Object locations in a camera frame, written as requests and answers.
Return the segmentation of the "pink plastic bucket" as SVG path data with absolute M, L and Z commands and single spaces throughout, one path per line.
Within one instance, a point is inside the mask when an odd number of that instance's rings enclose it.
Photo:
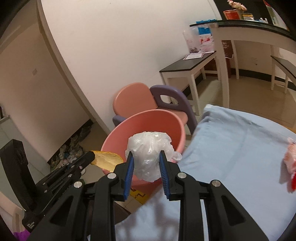
M 102 151 L 118 154 L 126 160 L 125 151 L 128 139 L 136 133 L 162 132 L 171 137 L 175 151 L 182 154 L 185 146 L 185 128 L 181 119 L 168 110 L 153 109 L 135 114 L 120 123 L 106 138 Z M 132 188 L 152 193 L 161 184 L 161 178 L 154 182 L 139 180 L 133 173 Z

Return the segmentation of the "pink and purple kid chair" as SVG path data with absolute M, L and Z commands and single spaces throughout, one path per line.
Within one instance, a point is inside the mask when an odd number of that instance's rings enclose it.
M 164 109 L 176 114 L 188 126 L 190 133 L 194 133 L 197 127 L 197 120 L 187 97 L 172 86 L 154 85 L 149 88 L 140 82 L 132 83 L 119 90 L 112 105 L 115 113 L 112 121 L 115 126 L 137 113 Z

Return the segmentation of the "light blue table cloth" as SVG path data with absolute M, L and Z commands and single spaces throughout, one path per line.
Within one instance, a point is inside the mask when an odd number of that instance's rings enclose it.
M 260 116 L 207 104 L 178 165 L 197 181 L 219 180 L 269 240 L 278 240 L 295 216 L 295 191 L 283 162 L 295 133 Z M 180 202 L 163 187 L 124 221 L 116 240 L 178 240 Z M 295 240 L 292 237 L 279 240 Z

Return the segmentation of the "red foam net sleeve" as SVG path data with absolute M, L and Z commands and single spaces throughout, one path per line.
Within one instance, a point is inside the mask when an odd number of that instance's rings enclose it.
M 290 187 L 292 191 L 296 190 L 296 172 L 292 174 Z

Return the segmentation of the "white table with black top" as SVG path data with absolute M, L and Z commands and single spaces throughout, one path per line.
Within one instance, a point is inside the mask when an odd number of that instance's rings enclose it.
M 222 84 L 223 106 L 229 108 L 229 78 L 223 49 L 223 40 L 248 41 L 268 44 L 295 53 L 295 36 L 291 32 L 270 24 L 244 20 L 215 20 L 196 23 L 197 26 L 208 24 L 211 30 L 219 74 Z

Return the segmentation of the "white paper on bench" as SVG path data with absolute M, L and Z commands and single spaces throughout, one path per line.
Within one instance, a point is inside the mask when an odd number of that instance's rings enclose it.
M 190 53 L 183 60 L 199 59 L 204 56 L 204 53 Z

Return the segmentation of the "white plastic bag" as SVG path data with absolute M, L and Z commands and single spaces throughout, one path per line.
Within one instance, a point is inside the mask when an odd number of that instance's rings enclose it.
M 136 133 L 128 139 L 125 155 L 132 153 L 134 174 L 139 180 L 154 182 L 161 177 L 159 155 L 164 151 L 168 161 L 180 161 L 182 154 L 175 151 L 171 137 L 162 132 Z

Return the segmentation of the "dark red box under table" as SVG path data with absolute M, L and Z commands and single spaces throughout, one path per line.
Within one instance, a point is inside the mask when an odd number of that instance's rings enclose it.
M 231 77 L 230 60 L 233 58 L 232 44 L 230 40 L 222 40 L 221 42 L 223 45 L 223 50 L 224 50 L 225 59 L 226 59 L 228 78 L 230 78 Z

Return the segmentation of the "left black top bench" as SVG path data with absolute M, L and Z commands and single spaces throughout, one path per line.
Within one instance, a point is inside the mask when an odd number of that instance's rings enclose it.
M 189 101 L 190 105 L 194 107 L 195 114 L 200 115 L 201 114 L 201 109 L 200 109 L 200 103 L 199 103 L 199 96 L 197 92 L 197 86 L 195 82 L 195 75 L 198 72 L 202 73 L 203 79 L 206 79 L 206 73 L 211 73 L 211 74 L 217 74 L 218 80 L 221 80 L 221 71 L 220 71 L 220 66 L 219 62 L 216 57 L 216 51 L 212 53 L 205 53 L 202 58 L 198 59 L 191 59 L 191 60 L 183 60 L 180 59 L 173 64 L 165 67 L 164 69 L 160 70 L 160 75 L 165 83 L 165 85 L 170 86 L 170 79 L 173 78 L 186 78 L 191 95 L 193 100 Z M 216 63 L 216 71 L 206 71 L 204 67 L 211 61 L 215 60 Z

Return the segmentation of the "pink plastic bag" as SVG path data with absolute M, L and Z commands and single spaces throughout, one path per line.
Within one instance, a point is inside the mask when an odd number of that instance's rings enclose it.
M 287 167 L 288 173 L 292 176 L 295 174 L 295 140 L 288 138 L 288 147 L 283 158 L 283 161 Z

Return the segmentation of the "right black top bench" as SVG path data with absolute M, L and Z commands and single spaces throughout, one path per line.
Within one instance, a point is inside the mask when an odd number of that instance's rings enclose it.
M 284 86 L 284 93 L 287 93 L 289 80 L 295 85 L 295 65 L 290 61 L 276 56 L 271 56 L 271 90 L 274 90 L 275 86 L 275 67 L 278 68 L 285 74 L 285 83 L 280 84 Z

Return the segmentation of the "black bench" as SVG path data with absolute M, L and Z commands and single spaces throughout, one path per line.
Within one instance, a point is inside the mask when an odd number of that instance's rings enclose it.
M 280 84 L 284 86 L 284 93 L 287 93 L 289 80 L 295 85 L 295 65 L 290 61 L 276 56 L 271 56 L 271 90 L 274 90 L 275 86 L 275 67 L 278 68 L 285 74 L 285 83 Z
M 170 86 L 170 79 L 173 78 L 186 78 L 191 95 L 193 100 L 189 101 L 190 105 L 194 107 L 195 114 L 200 115 L 201 114 L 201 109 L 200 109 L 200 103 L 199 103 L 199 96 L 197 92 L 197 86 L 195 82 L 195 75 L 198 72 L 202 73 L 203 79 L 206 79 L 206 73 L 211 73 L 211 74 L 217 74 L 218 80 L 221 80 L 221 71 L 220 71 L 220 66 L 219 62 L 216 57 L 216 51 L 212 53 L 205 53 L 202 58 L 198 59 L 191 59 L 191 60 L 183 60 L 180 59 L 173 64 L 165 67 L 164 69 L 160 70 L 160 75 L 165 83 L 165 85 Z M 216 63 L 216 71 L 206 71 L 204 67 L 211 61 L 215 60 Z

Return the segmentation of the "yellow fruit peel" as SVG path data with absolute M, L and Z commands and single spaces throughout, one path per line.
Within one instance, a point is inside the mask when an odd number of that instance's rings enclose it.
M 113 172 L 115 167 L 124 162 L 121 156 L 111 152 L 93 151 L 95 159 L 92 165 L 99 167 L 103 171 Z

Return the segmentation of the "pink flower bouquet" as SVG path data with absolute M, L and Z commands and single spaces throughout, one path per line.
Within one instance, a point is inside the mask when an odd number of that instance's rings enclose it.
M 232 8 L 236 9 L 240 19 L 243 20 L 243 14 L 247 11 L 247 8 L 243 4 L 235 2 L 233 0 L 227 0 L 227 2 Z

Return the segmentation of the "black television screen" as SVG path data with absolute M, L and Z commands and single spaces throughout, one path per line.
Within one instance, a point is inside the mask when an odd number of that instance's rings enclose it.
M 263 0 L 214 1 L 222 20 L 246 20 L 271 24 L 288 30 L 280 15 Z

